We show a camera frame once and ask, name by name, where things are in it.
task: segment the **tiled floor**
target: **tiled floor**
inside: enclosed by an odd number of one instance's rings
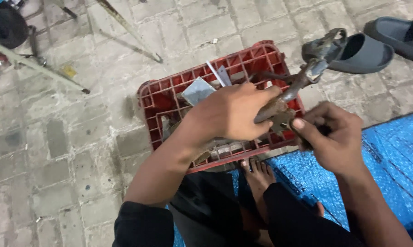
[[[413,0],[111,0],[163,57],[158,64],[136,53],[136,40],[94,0],[64,1],[77,20],[40,0],[22,14],[50,66],[71,65],[91,94],[28,68],[2,71],[0,247],[111,245],[124,188],[150,154],[134,107],[141,83],[265,39],[296,72],[300,45],[331,28],[354,33],[378,16],[413,19]],[[28,53],[29,44],[16,50]],[[387,121],[413,111],[413,63],[396,56],[376,74],[327,72],[301,98],[307,109],[333,101],[366,126]]]

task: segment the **red plastic crate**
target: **red plastic crate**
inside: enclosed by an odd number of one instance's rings
[[[289,75],[289,70],[284,62],[284,53],[280,53],[271,40],[257,42],[250,48],[216,59],[211,64],[216,70],[224,65],[228,76],[231,77],[231,81],[233,81],[233,77],[238,75],[248,81],[248,77],[252,73],[259,71],[271,71],[276,74]],[[179,97],[179,93],[183,92],[199,76],[216,89],[220,87],[208,65],[202,64],[157,81],[147,81],[138,89],[139,105],[146,120],[149,130],[149,141],[153,151],[162,144],[161,116],[167,115],[172,119],[182,119],[184,113],[192,106]],[[267,87],[268,81],[271,81],[273,85],[279,86],[282,91],[288,87],[281,80],[263,80],[255,83],[255,85],[258,89],[264,89]],[[296,110],[297,116],[303,115],[304,107],[299,97],[289,102],[288,105]],[[202,171],[291,145],[294,138],[292,131],[284,131],[281,135],[270,131],[268,134],[253,141],[236,141],[228,145],[217,146],[207,160],[198,165],[192,163],[187,173]]]

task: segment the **gray slide sandal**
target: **gray slide sandal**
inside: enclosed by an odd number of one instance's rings
[[[308,62],[315,57],[315,46],[319,41],[314,40],[302,46],[302,59]],[[394,49],[363,33],[354,34],[346,39],[339,40],[339,47],[332,45],[330,51],[343,49],[339,55],[330,62],[330,70],[350,73],[369,74],[378,72],[388,66],[394,57]]]
[[[363,32],[392,46],[397,54],[413,61],[413,21],[380,17],[368,22]]]

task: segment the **left hand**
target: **left hand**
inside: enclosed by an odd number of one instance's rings
[[[193,107],[182,123],[198,129],[205,142],[214,137],[250,141],[269,131],[272,121],[254,123],[254,119],[280,92],[277,86],[258,90],[253,83],[222,87]]]

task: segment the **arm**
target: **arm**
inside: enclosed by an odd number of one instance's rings
[[[324,123],[332,132],[323,136],[316,123]],[[303,120],[294,120],[293,127],[312,144],[319,164],[335,174],[352,232],[370,247],[413,247],[363,162],[362,123],[357,115],[323,102]]]
[[[271,121],[254,123],[261,107],[278,96],[276,86],[258,90],[252,83],[223,87],[193,107],[173,134],[139,167],[124,201],[164,207],[176,194],[191,161],[214,137],[253,140]]]

